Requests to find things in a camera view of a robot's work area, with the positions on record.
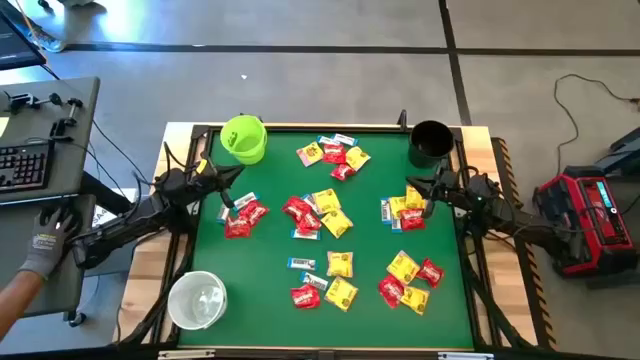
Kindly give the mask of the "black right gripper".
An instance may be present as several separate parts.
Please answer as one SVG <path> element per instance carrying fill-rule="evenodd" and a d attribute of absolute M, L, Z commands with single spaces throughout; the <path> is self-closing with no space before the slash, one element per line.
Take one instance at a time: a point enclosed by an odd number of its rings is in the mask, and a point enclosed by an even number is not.
<path fill-rule="evenodd" d="M 470 210 L 470 201 L 460 185 L 457 172 L 451 170 L 448 165 L 438 165 L 431 177 L 407 177 L 406 181 L 423 199 L 427 199 L 424 219 L 429 219 L 434 214 L 438 201 L 464 212 Z"/>

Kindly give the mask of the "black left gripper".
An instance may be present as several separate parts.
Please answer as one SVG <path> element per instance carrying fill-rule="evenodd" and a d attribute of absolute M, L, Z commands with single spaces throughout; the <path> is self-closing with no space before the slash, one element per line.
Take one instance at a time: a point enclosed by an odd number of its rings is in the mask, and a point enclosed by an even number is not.
<path fill-rule="evenodd" d="M 219 193 L 223 204 L 233 208 L 234 200 L 229 195 L 229 189 L 244 169 L 244 166 L 216 165 L 209 155 L 202 152 L 192 182 L 202 194 Z"/>

